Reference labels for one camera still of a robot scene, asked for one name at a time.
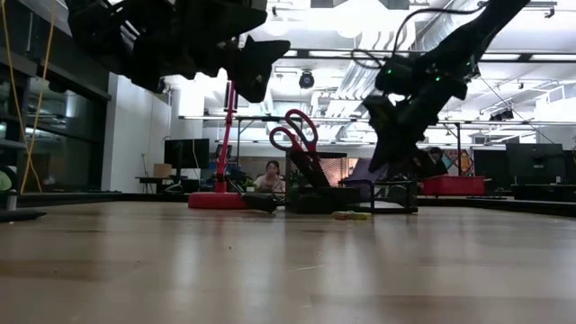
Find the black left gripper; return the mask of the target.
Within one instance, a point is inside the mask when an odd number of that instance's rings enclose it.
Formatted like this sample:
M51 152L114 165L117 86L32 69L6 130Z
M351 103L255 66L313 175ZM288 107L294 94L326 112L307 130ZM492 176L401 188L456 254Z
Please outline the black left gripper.
M156 1L130 23L138 31L130 56L130 80L159 92L161 79L224 69L233 88L251 103L266 97L271 64L286 54L288 40L260 40L242 34L266 22L267 12L250 1Z

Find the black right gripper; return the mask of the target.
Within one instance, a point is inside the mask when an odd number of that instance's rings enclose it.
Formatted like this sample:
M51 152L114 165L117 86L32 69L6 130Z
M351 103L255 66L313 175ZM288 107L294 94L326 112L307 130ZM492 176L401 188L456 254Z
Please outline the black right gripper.
M395 56L388 60L375 79L380 93L362 102L377 135L369 171L413 157L416 143L438 122L447 102L466 98L468 83L467 57L442 56L426 62Z

